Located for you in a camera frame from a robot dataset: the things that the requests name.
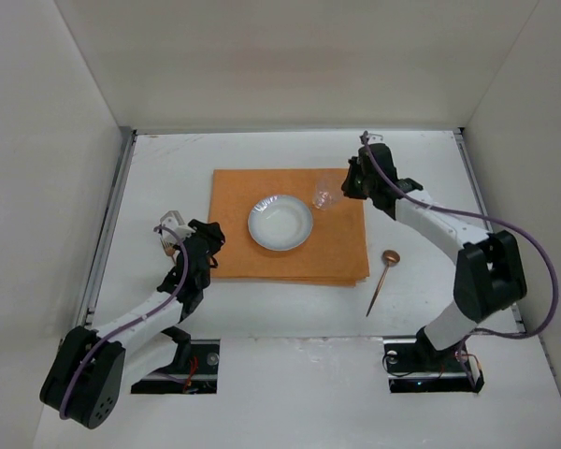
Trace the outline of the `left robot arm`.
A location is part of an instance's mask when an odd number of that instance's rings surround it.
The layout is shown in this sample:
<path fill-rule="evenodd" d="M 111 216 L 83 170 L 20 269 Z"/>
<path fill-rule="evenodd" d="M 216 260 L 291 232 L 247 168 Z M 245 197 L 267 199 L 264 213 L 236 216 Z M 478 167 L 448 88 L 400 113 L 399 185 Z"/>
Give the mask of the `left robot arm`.
<path fill-rule="evenodd" d="M 161 284 L 123 316 L 93 329 L 76 326 L 60 344 L 39 399 L 63 420 L 99 427 L 122 391 L 188 360 L 191 337 L 178 325 L 202 302 L 225 236 L 219 223 L 198 220 L 154 230 L 172 245 L 175 257 Z"/>

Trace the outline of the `clear plastic cup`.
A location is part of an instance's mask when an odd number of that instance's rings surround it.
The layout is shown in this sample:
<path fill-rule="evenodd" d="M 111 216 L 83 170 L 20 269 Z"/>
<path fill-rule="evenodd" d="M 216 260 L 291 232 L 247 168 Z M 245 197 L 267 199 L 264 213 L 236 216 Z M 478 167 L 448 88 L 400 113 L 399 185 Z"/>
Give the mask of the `clear plastic cup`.
<path fill-rule="evenodd" d="M 342 178 L 334 173 L 323 174 L 315 184 L 312 206 L 317 210 L 328 210 L 342 198 Z"/>

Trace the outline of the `copper spoon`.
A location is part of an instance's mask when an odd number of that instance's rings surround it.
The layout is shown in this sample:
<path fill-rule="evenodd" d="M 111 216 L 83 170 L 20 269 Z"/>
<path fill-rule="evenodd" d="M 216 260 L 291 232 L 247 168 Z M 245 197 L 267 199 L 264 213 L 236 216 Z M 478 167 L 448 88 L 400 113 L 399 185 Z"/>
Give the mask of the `copper spoon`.
<path fill-rule="evenodd" d="M 369 302 L 367 312 L 366 312 L 366 317 L 368 317 L 372 312 L 372 309 L 373 309 L 373 307 L 376 303 L 376 300 L 377 300 L 377 298 L 380 294 L 380 290 L 381 290 L 381 288 L 382 288 L 382 286 L 385 282 L 385 279 L 386 279 L 386 276 L 387 276 L 387 273 L 388 273 L 389 269 L 394 267 L 395 265 L 397 265 L 400 262 L 400 259 L 401 259 L 400 254 L 395 250 L 385 250 L 382 253 L 381 260 L 384 264 L 384 267 L 383 267 L 383 271 L 381 273 L 381 276 L 378 280 L 378 283 L 375 287 L 373 296 L 372 296 L 372 298 Z"/>

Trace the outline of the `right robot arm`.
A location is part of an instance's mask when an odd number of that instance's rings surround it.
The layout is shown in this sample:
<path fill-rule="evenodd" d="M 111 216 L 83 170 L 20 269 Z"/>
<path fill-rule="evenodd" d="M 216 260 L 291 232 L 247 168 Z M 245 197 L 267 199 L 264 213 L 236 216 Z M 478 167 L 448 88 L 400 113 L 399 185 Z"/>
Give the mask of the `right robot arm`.
<path fill-rule="evenodd" d="M 391 151 L 382 143 L 361 147 L 348 164 L 341 185 L 346 197 L 371 200 L 377 210 L 417 231 L 454 263 L 453 300 L 417 332 L 414 348 L 419 359 L 443 358 L 488 317 L 525 297 L 514 235 L 469 224 L 436 203 L 417 181 L 399 179 Z"/>

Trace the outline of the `copper fork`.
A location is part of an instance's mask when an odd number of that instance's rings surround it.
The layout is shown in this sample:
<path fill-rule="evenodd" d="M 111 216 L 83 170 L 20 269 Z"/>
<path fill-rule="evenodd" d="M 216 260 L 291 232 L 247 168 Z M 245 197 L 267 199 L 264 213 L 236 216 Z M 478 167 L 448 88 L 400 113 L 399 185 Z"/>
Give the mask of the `copper fork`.
<path fill-rule="evenodd" d="M 159 237 L 165 255 L 170 258 L 173 263 L 175 263 L 177 260 L 177 254 L 179 252 L 179 250 L 177 249 L 177 242 L 174 238 L 172 238 L 162 230 L 159 231 Z"/>

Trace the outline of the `white ceramic plate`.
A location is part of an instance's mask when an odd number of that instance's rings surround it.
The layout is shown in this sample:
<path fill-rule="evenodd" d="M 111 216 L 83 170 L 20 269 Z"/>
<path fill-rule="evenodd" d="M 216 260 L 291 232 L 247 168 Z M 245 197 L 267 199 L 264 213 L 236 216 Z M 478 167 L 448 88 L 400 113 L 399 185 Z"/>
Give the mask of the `white ceramic plate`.
<path fill-rule="evenodd" d="M 274 195 L 253 206 L 247 224 L 250 236 L 259 246 L 273 252 L 287 252 L 309 238 L 313 217 L 300 199 Z"/>

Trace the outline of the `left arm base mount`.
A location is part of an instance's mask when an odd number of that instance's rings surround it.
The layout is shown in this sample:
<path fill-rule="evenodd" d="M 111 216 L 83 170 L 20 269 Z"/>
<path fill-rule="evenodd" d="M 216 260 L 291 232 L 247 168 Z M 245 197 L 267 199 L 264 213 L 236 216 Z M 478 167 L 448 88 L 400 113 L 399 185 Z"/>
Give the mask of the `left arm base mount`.
<path fill-rule="evenodd" d="M 172 361 L 130 389 L 132 395 L 213 395 L 217 393 L 221 342 L 194 340 L 178 327 L 163 332 L 177 344 Z"/>

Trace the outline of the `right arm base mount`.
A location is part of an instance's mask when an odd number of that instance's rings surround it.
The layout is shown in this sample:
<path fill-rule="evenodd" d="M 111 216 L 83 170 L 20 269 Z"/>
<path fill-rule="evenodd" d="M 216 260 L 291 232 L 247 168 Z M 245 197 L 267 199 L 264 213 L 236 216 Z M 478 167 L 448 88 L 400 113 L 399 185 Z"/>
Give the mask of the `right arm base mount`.
<path fill-rule="evenodd" d="M 478 394 L 485 385 L 482 365 L 466 347 L 428 360 L 418 353 L 414 338 L 385 339 L 382 343 L 381 364 L 391 393 Z"/>

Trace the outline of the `orange cloth placemat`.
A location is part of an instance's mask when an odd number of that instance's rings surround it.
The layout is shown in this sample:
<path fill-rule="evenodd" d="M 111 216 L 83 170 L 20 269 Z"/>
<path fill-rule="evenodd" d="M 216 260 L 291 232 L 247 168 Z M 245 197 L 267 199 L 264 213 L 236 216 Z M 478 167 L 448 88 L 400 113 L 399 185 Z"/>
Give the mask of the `orange cloth placemat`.
<path fill-rule="evenodd" d="M 225 244 L 216 255 L 218 279 L 267 279 L 316 285 L 354 286 L 369 276 L 364 203 L 342 199 L 327 210 L 314 210 L 313 228 L 300 246 L 268 250 L 248 230 L 253 206 L 273 195 L 294 196 L 308 206 L 317 182 L 337 188 L 343 168 L 216 169 L 209 221 L 221 226 Z"/>

